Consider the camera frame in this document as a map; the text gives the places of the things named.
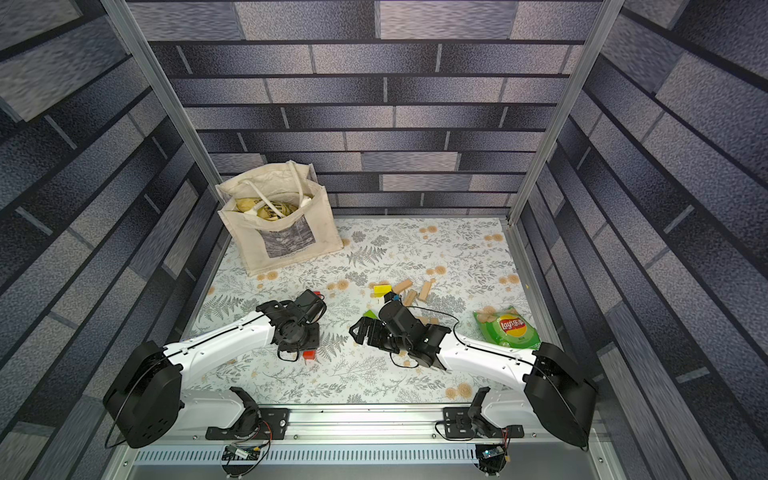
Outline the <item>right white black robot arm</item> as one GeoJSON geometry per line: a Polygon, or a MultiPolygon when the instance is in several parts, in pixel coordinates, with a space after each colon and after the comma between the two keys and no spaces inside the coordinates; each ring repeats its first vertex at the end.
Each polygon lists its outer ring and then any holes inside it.
{"type": "Polygon", "coordinates": [[[598,389],[555,344],[512,349],[470,339],[453,327],[423,323],[396,299],[376,314],[365,313],[349,333],[359,345],[406,352],[420,367],[468,373],[504,386],[502,392],[478,389],[466,414],[446,418],[450,439],[511,438],[513,427],[533,422],[566,444],[588,447],[598,389]]]}

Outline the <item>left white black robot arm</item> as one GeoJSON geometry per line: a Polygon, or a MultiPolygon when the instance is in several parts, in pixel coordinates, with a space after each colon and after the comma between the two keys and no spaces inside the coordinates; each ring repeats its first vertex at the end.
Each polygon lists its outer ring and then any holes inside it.
{"type": "Polygon", "coordinates": [[[241,319],[188,340],[137,346],[103,398],[117,442],[133,449],[166,434],[204,434],[208,440],[247,440],[264,430],[260,407],[243,388],[194,392],[191,385],[229,360],[257,349],[299,358],[319,346],[327,306],[306,290],[294,300],[271,300],[241,319]]]}

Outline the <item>yellow block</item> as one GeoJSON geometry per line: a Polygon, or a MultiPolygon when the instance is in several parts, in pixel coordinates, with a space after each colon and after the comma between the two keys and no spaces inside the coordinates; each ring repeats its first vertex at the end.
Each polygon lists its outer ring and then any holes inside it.
{"type": "Polygon", "coordinates": [[[392,286],[388,284],[378,284],[373,286],[373,297],[381,298],[392,292],[392,286]]]}

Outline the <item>natural wood block lower flat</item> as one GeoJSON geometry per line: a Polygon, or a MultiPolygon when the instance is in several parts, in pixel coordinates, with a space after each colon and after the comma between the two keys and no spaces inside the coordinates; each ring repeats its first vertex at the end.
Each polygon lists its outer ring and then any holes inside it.
{"type": "Polygon", "coordinates": [[[417,316],[416,318],[424,325],[439,325],[439,320],[434,317],[417,316]]]}

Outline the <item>natural wood block upright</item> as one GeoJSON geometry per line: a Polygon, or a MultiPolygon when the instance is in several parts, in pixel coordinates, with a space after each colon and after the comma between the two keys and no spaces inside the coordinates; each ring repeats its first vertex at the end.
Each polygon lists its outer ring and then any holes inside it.
{"type": "Polygon", "coordinates": [[[412,306],[418,298],[418,292],[415,289],[410,289],[404,297],[403,304],[405,306],[412,306]]]}

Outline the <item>natural wood block centre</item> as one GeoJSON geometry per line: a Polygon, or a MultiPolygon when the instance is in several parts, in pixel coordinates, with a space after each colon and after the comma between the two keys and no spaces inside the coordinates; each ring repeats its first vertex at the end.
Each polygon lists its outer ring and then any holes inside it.
{"type": "Polygon", "coordinates": [[[413,285],[413,282],[410,279],[404,280],[398,284],[396,284],[392,291],[395,294],[401,294],[402,292],[408,290],[413,285]]]}

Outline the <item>natural wood block right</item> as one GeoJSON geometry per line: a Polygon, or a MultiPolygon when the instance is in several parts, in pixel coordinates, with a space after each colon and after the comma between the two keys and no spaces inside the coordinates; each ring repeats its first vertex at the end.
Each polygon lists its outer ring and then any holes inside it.
{"type": "Polygon", "coordinates": [[[420,290],[420,293],[418,295],[418,299],[421,302],[426,302],[428,300],[428,297],[430,295],[430,292],[431,292],[431,289],[432,289],[434,283],[435,283],[434,279],[430,279],[430,280],[424,282],[424,284],[422,285],[422,288],[420,290]]]}

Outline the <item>beige canvas tote bag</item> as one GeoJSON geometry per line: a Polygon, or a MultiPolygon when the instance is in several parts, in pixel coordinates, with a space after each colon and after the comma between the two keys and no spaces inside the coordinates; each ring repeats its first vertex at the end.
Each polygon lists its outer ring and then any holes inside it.
{"type": "Polygon", "coordinates": [[[329,195],[312,164],[267,164],[216,186],[219,217],[249,276],[337,252],[329,195]]]}

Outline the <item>green chips bag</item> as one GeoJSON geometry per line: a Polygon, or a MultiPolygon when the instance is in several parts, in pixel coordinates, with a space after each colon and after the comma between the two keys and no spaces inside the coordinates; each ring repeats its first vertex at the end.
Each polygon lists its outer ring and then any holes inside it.
{"type": "Polygon", "coordinates": [[[513,306],[499,311],[475,311],[473,316],[486,342],[531,350],[538,349],[541,344],[538,331],[513,306]]]}

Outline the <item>left circuit board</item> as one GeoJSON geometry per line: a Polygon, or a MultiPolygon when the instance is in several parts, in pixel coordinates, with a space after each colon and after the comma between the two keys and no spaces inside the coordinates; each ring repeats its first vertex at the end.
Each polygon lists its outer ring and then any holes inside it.
{"type": "Polygon", "coordinates": [[[256,461],[261,456],[261,448],[253,446],[226,445],[222,454],[222,461],[256,461]]]}

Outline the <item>circuit board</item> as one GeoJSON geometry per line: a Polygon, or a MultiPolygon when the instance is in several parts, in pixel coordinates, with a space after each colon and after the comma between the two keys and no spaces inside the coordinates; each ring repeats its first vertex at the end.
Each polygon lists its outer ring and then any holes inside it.
{"type": "Polygon", "coordinates": [[[261,448],[253,446],[226,445],[222,454],[222,461],[256,461],[261,456],[261,448]]]}
{"type": "Polygon", "coordinates": [[[477,445],[476,455],[478,461],[506,462],[507,451],[502,445],[477,445]]]}

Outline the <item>right circuit board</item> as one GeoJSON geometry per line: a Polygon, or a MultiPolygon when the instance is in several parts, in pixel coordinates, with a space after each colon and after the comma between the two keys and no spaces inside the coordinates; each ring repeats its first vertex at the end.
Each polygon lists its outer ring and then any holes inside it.
{"type": "Polygon", "coordinates": [[[506,462],[507,451],[502,445],[477,445],[476,455],[478,461],[506,462]]]}

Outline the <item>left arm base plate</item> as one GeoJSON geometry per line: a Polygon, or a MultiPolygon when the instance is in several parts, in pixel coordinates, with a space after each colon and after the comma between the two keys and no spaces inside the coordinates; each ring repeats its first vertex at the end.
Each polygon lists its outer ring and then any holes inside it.
{"type": "Polygon", "coordinates": [[[283,440],[291,410],[288,408],[247,408],[228,428],[209,427],[206,440],[283,440]]]}

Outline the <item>aluminium front rail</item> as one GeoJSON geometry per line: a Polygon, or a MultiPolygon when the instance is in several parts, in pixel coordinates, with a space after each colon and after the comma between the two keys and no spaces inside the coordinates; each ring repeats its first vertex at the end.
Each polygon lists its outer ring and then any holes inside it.
{"type": "Polygon", "coordinates": [[[166,437],[135,450],[120,447],[105,479],[623,479],[601,420],[584,449],[567,445],[534,421],[504,456],[481,466],[495,441],[450,441],[441,404],[295,405],[278,440],[262,440],[249,460],[223,441],[198,434],[166,437]]]}

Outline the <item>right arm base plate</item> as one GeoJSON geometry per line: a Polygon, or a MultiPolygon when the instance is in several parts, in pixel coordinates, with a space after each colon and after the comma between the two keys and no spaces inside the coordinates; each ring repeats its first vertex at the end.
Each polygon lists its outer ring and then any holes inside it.
{"type": "Polygon", "coordinates": [[[442,415],[442,419],[435,424],[435,430],[439,436],[449,441],[483,438],[502,440],[525,436],[522,425],[495,427],[479,413],[471,413],[469,407],[445,407],[442,415]]]}

